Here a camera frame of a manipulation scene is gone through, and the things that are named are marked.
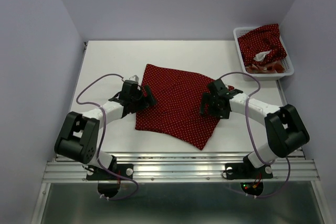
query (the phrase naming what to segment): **white basket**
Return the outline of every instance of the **white basket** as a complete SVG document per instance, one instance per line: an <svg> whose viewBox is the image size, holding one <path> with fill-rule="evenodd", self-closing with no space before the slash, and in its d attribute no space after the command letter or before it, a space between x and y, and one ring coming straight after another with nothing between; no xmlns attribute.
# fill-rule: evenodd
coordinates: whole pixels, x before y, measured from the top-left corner
<svg viewBox="0 0 336 224"><path fill-rule="evenodd" d="M240 51L240 47L239 47L239 43L238 43L238 38L247 34L249 31L252 31L256 28L258 28L258 27L238 27L238 28L235 28L233 30L233 35L234 35L235 41L236 41L236 46L237 46L237 50L238 50L238 54L239 54L241 68L242 68L242 71L244 73L248 73L248 72L246 71L245 66L244 66L242 53ZM275 81L275 80L278 80L278 79L280 79L281 77L284 77L284 76L291 76L294 73L294 67L293 67L292 62L289 58L288 52L285 48L285 45L283 44L284 42L282 41L281 36L280 36L280 41L281 41L281 44L284 47L284 49L286 51L286 54L287 54L287 57L285 59L281 60L281 64L284 67L285 72L284 73L250 73L250 75L252 75L256 79L258 79L259 81ZM246 81L253 81L253 79L248 77L248 76L243 76L243 78Z"/></svg>

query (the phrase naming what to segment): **screw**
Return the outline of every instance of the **screw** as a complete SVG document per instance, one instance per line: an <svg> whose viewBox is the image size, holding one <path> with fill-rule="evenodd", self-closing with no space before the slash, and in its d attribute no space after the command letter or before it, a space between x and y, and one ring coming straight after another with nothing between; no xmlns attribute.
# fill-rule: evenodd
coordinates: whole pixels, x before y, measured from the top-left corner
<svg viewBox="0 0 336 224"><path fill-rule="evenodd" d="M133 174L133 170L131 168L126 169L126 175L131 176Z"/></svg>
<svg viewBox="0 0 336 224"><path fill-rule="evenodd" d="M272 168L269 167L269 166L266 166L266 167L265 167L265 172L266 172L267 174L271 174L271 173L272 173Z"/></svg>

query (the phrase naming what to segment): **gray wall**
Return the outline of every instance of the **gray wall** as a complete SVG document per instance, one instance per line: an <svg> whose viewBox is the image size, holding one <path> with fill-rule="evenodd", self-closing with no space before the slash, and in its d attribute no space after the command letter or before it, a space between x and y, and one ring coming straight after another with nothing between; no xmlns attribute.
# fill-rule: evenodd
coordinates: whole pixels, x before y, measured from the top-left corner
<svg viewBox="0 0 336 224"><path fill-rule="evenodd" d="M311 141L305 153L315 159L336 219L336 0L296 0L281 25L295 74L283 79L289 103L300 111Z"/></svg>
<svg viewBox="0 0 336 224"><path fill-rule="evenodd" d="M0 0L0 223L29 223L83 52L61 0Z"/></svg>
<svg viewBox="0 0 336 224"><path fill-rule="evenodd" d="M280 23L294 0L63 0L85 39L233 39Z"/></svg>

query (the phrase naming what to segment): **polka dot cloth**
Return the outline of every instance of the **polka dot cloth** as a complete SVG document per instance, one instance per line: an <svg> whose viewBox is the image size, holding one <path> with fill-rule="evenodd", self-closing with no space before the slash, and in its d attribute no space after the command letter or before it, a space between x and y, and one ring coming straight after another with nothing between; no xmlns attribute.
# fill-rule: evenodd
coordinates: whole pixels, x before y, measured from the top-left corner
<svg viewBox="0 0 336 224"><path fill-rule="evenodd" d="M265 65L284 59L287 54L280 42L280 30L278 24L261 26L238 38L238 43L243 57L244 65ZM253 58L260 52L272 50L263 61L255 61Z"/></svg>
<svg viewBox="0 0 336 224"><path fill-rule="evenodd" d="M165 133L202 150L219 121L199 114L202 94L212 81L199 73L148 64L142 86L149 85L157 105L137 112L135 129Z"/></svg>

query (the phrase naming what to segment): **tabletop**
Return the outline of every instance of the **tabletop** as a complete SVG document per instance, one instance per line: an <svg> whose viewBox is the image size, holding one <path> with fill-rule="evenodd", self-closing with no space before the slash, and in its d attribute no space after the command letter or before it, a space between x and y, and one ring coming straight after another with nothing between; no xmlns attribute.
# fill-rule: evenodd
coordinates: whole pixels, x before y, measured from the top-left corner
<svg viewBox="0 0 336 224"><path fill-rule="evenodd" d="M89 41L83 58L71 110L79 113L93 109L78 105L76 97L88 84L107 73L118 73L125 78L137 75L142 81L146 64L197 72L213 79L241 71L234 41ZM252 93L258 85L244 81L239 74L223 78L226 84ZM81 101L104 104L121 90L118 77L107 77L92 86ZM276 81L261 82L261 90L254 98L274 105L282 105ZM257 146L266 143L265 128L250 120ZM221 120L202 151L172 136L135 130L135 114L110 123L102 147L106 152L250 152L253 150L248 136L245 116L231 113L229 120Z"/></svg>

